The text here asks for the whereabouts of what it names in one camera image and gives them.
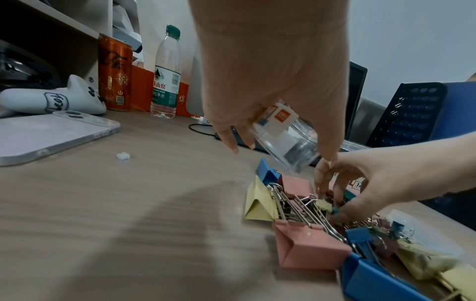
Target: computer monitor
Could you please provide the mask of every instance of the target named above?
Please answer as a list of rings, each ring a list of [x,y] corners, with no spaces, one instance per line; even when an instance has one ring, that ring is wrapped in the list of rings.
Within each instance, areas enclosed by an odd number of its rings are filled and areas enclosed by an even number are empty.
[[[352,129],[352,123],[356,115],[358,101],[362,92],[363,83],[367,76],[367,68],[350,62],[349,72],[349,97],[346,107],[346,139],[349,137]],[[190,86],[188,88],[187,111],[196,116],[204,116],[202,108],[202,74],[201,62],[198,50],[192,62],[192,70],[190,74]]]

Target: bottle label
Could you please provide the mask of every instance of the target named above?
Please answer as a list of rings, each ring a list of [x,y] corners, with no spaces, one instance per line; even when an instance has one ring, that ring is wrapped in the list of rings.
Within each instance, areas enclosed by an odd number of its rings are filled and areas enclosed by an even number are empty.
[[[283,104],[269,107],[256,122],[273,138],[278,137],[295,122],[299,116],[291,108]]]
[[[159,66],[155,66],[154,74],[152,102],[169,108],[177,107],[180,74]]]

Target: barcode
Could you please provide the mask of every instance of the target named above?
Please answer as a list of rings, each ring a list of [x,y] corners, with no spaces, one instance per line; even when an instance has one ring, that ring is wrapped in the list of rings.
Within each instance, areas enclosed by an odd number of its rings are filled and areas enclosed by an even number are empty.
[[[178,85],[179,84],[179,76],[177,74],[172,74],[172,85]]]
[[[116,96],[116,103],[122,106],[124,104],[124,96]]]

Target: black monitor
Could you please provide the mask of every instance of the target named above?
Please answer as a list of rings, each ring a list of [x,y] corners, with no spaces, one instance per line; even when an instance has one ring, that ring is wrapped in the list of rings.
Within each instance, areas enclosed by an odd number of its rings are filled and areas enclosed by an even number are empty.
[[[351,68],[349,70],[349,97],[347,98],[346,107],[346,139],[348,139],[351,134],[352,123],[356,116],[358,101],[360,100],[360,94],[362,93],[366,76],[367,68],[351,62]]]

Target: hand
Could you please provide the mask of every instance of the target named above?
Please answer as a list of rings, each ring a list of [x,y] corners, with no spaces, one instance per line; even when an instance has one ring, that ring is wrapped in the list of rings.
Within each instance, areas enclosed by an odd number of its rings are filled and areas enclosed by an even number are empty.
[[[329,189],[334,173],[339,173],[333,192],[335,205],[342,207],[330,221],[334,224],[361,221],[390,204],[430,199],[473,187],[475,160],[459,153],[463,149],[471,153],[473,151],[469,149],[473,146],[458,146],[457,139],[459,137],[339,153],[337,160],[331,163],[322,159],[315,169],[315,184],[320,197]],[[465,165],[472,166],[466,169],[473,178],[463,172]],[[360,195],[344,205],[348,183],[361,177],[365,181]]]
[[[348,0],[190,0],[202,57],[205,116],[235,153],[230,127],[250,128],[282,99],[317,132],[332,160],[344,139]]]

